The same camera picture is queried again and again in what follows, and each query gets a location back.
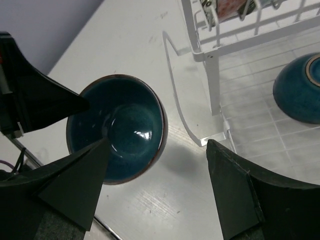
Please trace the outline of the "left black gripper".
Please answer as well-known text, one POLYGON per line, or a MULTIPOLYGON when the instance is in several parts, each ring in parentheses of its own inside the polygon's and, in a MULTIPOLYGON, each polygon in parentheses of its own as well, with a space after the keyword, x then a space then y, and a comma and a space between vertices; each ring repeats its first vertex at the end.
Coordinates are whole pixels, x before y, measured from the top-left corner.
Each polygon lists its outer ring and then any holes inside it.
POLYGON ((20 138, 87 111, 89 101, 39 72, 15 39, 0 32, 0 131, 20 138))

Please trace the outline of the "beige bowl black rim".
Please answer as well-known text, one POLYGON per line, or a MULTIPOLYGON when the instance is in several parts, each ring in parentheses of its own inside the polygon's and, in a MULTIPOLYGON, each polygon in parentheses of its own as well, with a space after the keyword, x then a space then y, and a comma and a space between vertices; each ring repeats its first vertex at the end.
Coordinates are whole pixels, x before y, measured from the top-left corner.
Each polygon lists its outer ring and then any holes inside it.
POLYGON ((320 54, 305 54, 287 64, 272 89, 277 106, 290 118, 320 123, 320 54))

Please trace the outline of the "dark blue ceramic bowl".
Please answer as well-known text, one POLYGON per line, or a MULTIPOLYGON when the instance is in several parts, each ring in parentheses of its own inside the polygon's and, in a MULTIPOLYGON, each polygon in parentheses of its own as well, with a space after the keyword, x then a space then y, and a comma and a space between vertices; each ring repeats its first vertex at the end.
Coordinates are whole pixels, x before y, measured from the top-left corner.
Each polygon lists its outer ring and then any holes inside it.
POLYGON ((136 179, 160 158, 168 138, 168 118, 155 91, 127 74, 101 77, 82 90, 90 108, 68 118, 66 143, 73 154, 108 138, 107 185, 136 179))

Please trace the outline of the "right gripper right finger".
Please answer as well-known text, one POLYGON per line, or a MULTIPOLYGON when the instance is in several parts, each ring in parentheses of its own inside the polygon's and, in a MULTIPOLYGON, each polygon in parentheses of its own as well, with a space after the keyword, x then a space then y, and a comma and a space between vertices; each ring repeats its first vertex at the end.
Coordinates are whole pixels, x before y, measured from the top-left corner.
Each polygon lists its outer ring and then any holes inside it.
POLYGON ((317 240, 320 187, 261 167, 211 139, 206 158, 225 240, 317 240))

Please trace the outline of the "leaf patterned bowl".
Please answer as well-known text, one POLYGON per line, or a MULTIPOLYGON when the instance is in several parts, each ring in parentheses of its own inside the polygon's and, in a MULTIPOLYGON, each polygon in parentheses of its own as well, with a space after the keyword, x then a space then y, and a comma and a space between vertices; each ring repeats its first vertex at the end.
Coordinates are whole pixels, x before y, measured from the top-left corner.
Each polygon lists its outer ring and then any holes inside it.
POLYGON ((217 8, 217 1, 216 0, 200 0, 200 4, 203 8, 205 17, 207 19, 208 24, 211 27, 216 26, 216 22, 213 15, 213 9, 216 10, 217 8))

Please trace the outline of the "pink patterned bowl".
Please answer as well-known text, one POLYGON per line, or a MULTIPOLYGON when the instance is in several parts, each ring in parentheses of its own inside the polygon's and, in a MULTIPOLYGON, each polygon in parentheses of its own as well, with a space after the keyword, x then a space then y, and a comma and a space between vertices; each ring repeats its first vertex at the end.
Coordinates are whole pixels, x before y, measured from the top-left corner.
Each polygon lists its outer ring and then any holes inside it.
POLYGON ((246 0, 217 0, 216 12, 218 19, 220 21, 228 19, 245 3, 246 0))

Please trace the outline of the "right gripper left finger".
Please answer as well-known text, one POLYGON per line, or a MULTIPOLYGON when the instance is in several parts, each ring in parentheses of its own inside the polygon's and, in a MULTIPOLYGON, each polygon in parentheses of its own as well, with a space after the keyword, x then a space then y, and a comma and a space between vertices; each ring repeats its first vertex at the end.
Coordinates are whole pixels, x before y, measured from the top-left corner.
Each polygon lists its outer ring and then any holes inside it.
POLYGON ((3 240, 82 240, 90 231, 104 182, 110 143, 14 174, 0 172, 3 240))

